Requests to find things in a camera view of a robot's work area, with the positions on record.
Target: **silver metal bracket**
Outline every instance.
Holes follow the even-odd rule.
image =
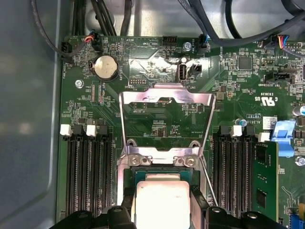
[[[210,113],[208,115],[208,119],[206,120],[206,129],[203,130],[203,137],[199,147],[180,147],[172,148],[169,151],[158,151],[154,146],[136,147],[127,145],[123,106],[130,103],[156,103],[160,100],[160,98],[173,98],[178,104],[203,104],[204,106],[210,107]],[[145,92],[121,92],[119,95],[119,101],[124,148],[117,164],[117,203],[121,204],[123,200],[124,170],[136,166],[150,166],[151,164],[173,165],[175,167],[192,167],[195,170],[200,171],[200,190],[202,193],[206,193],[205,173],[204,167],[202,163],[200,163],[200,157],[203,157],[203,149],[214,113],[214,94],[190,93],[180,83],[157,83]]]

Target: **small red and blue wires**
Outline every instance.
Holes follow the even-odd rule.
[[[289,36],[288,35],[278,35],[277,38],[278,38],[278,43],[280,45],[280,49],[283,49],[286,46],[286,42],[287,42]]]
[[[87,37],[85,37],[84,42],[89,43],[91,41],[94,40],[94,30],[91,30],[91,32],[89,33],[89,35]]]

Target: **motherboard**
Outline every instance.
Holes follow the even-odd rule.
[[[67,37],[63,47],[83,39]],[[301,52],[305,43],[286,45]],[[77,210],[97,216],[119,204],[124,141],[168,151],[201,147],[207,131],[203,155],[219,206],[237,217],[259,211],[293,228],[305,203],[304,66],[262,42],[223,48],[202,37],[101,36],[87,43],[63,64],[57,220]],[[124,139],[120,93],[166,83],[213,94],[213,112],[162,95],[124,104]],[[213,204],[208,188],[204,194]]]

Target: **black cable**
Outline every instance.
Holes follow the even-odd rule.
[[[110,33],[111,36],[116,36],[116,31],[115,28],[113,26],[110,14],[109,14],[109,10],[107,9],[107,6],[104,2],[104,0],[97,0],[97,3],[99,4],[99,7],[102,11],[102,14],[104,16],[105,22],[106,22],[106,26],[108,28],[108,31]]]
[[[187,1],[186,0],[178,0],[178,2],[182,5],[184,10],[196,21],[196,23],[198,24],[201,31],[204,34],[207,34],[207,30],[206,30],[203,22],[200,20],[197,13],[195,12],[195,10],[187,3]]]
[[[30,0],[30,4],[31,4],[31,8],[32,8],[32,13],[33,13],[33,17],[34,17],[34,20],[35,20],[35,24],[39,30],[39,33],[40,35],[44,38],[44,40],[46,41],[47,45],[52,48],[56,53],[58,53],[59,55],[62,55],[62,56],[65,56],[65,57],[73,57],[75,56],[76,54],[78,54],[83,47],[85,47],[86,45],[86,42],[82,42],[76,49],[74,49],[72,52],[70,53],[66,53],[66,52],[63,52],[61,51],[60,49],[58,49],[49,39],[48,35],[46,34],[43,26],[42,26],[42,23],[41,23],[41,20],[40,20],[40,17],[39,17],[39,14],[38,14],[38,10],[37,10],[37,2],[36,0]]]
[[[91,0],[91,3],[92,3],[92,6],[93,6],[93,9],[95,11],[95,14],[96,14],[96,18],[97,18],[97,21],[99,22],[100,24],[100,27],[101,27],[101,30],[102,30],[102,33],[105,35],[105,36],[110,36],[110,33],[107,29],[107,26],[106,26],[106,22],[105,22],[105,19],[102,15],[102,12],[100,10],[100,7],[97,3],[96,0]]]
[[[233,18],[232,18],[232,3],[233,0],[225,0],[225,21],[227,23],[227,26],[229,28],[230,33],[235,39],[240,39],[242,38],[241,35],[239,35],[239,32],[237,31]]]
[[[132,17],[132,0],[125,0],[124,19],[122,22],[121,33],[120,33],[121,36],[127,36],[131,17]]]
[[[78,12],[77,12],[77,25],[78,25],[78,35],[85,35],[85,13],[86,5],[85,0],[77,0],[79,3]]]
[[[293,0],[282,0],[282,4],[285,7],[285,9],[293,16],[296,16],[304,11]]]
[[[77,35],[78,0],[74,0],[72,16],[72,35]]]
[[[188,5],[186,0],[178,0],[178,1],[180,2],[180,4],[181,4],[181,2],[183,2],[183,4],[181,4],[183,7],[185,7],[185,5]],[[261,41],[261,40],[266,39],[267,37],[269,37],[271,35],[279,34],[282,31],[287,30],[288,28],[292,27],[293,25],[298,23],[300,20],[305,18],[305,12],[302,12],[301,14],[299,14],[298,16],[288,20],[287,22],[285,22],[285,23],[283,23],[283,24],[281,24],[281,25],[279,25],[279,26],[277,26],[277,27],[275,27],[271,30],[262,32],[258,35],[255,35],[255,36],[242,38],[242,39],[220,39],[218,37],[217,33],[215,32],[213,26],[211,25],[211,23],[209,21],[209,18],[207,17],[200,0],[189,0],[189,2],[192,2],[192,4],[196,7],[197,11],[199,12],[198,17],[201,19],[201,23],[204,25],[203,27],[206,28],[207,34],[210,36],[212,41],[215,44],[217,44],[219,46],[223,46],[223,47],[241,46],[241,45],[246,45],[246,44],[249,44],[249,43],[253,43],[255,41]],[[191,10],[191,13],[195,13],[194,10],[190,6],[189,6],[189,8]]]
[[[282,50],[284,51],[284,52],[286,52],[286,53],[288,53],[288,54],[291,54],[291,55],[293,55],[293,56],[296,56],[296,57],[298,57],[298,58],[305,58],[305,55],[302,55],[302,54],[298,54],[298,53],[296,53],[296,52],[294,52],[294,51],[291,51],[290,49],[288,49],[288,48],[286,48],[286,47],[284,47],[284,48],[282,48]]]

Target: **blue plastic clip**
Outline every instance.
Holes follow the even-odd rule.
[[[291,157],[295,154],[295,150],[291,146],[291,139],[295,129],[295,121],[278,121],[274,126],[271,141],[278,142],[279,156]]]

